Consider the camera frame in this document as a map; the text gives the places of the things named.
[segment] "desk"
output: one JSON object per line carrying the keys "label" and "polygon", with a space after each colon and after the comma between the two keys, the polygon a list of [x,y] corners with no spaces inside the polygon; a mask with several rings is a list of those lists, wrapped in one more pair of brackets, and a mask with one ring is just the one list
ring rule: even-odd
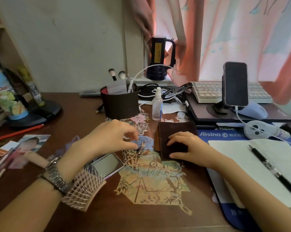
{"label": "desk", "polygon": [[[79,98],[77,93],[44,93],[43,96],[58,102],[63,108],[59,117],[47,123],[46,127],[28,133],[51,134],[38,151],[45,158],[63,148],[75,135],[82,138],[105,121],[104,112],[95,113],[101,105],[100,98]],[[144,105],[143,109],[151,118],[151,106]],[[163,119],[178,121],[175,114],[163,115]],[[147,123],[144,135],[153,138],[158,122],[150,119]],[[1,128],[0,136],[8,132],[7,127]],[[22,136],[12,140],[18,141]],[[0,179],[0,211],[41,172],[42,169],[30,163],[23,169],[7,171]],[[117,173],[107,179],[107,184],[95,196],[86,213],[60,203],[45,231],[237,231],[226,222],[219,204],[213,202],[205,169],[188,164],[182,172],[186,173],[182,179],[190,190],[182,192],[182,202],[192,211],[191,216],[179,206],[133,204],[123,193],[116,195],[120,181]]]}

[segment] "pink curtain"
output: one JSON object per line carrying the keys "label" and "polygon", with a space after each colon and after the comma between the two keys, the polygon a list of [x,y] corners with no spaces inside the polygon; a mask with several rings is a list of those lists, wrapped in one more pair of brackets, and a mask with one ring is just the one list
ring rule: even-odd
{"label": "pink curtain", "polygon": [[168,72],[177,85],[220,81],[224,62],[245,62],[249,81],[261,82],[275,102],[291,99],[291,0],[129,2],[147,40],[175,39],[177,71]]}

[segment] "person's left hand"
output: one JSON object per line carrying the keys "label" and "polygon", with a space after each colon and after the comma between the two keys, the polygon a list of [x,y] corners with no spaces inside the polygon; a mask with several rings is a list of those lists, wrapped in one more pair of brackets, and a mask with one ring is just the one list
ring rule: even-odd
{"label": "person's left hand", "polygon": [[112,120],[98,125],[92,132],[76,142],[76,146],[87,155],[88,161],[95,157],[121,151],[138,149],[136,143],[123,140],[123,136],[130,141],[138,140],[138,132],[134,126],[128,123]]}

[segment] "photo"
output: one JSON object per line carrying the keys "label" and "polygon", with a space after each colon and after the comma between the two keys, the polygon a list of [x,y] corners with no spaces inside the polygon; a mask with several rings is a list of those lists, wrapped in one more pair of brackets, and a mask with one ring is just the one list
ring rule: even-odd
{"label": "photo", "polygon": [[13,159],[9,169],[22,169],[28,163],[23,154],[28,151],[38,151],[49,137],[50,135],[24,135],[18,141],[20,144],[18,148],[9,157]]}

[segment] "yellow sticker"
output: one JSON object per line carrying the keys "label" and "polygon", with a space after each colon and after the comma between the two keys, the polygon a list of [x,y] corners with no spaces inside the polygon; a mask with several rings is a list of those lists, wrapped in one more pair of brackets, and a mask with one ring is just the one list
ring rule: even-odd
{"label": "yellow sticker", "polygon": [[161,62],[161,53],[162,53],[162,43],[155,43],[155,53],[154,53],[154,62]]}

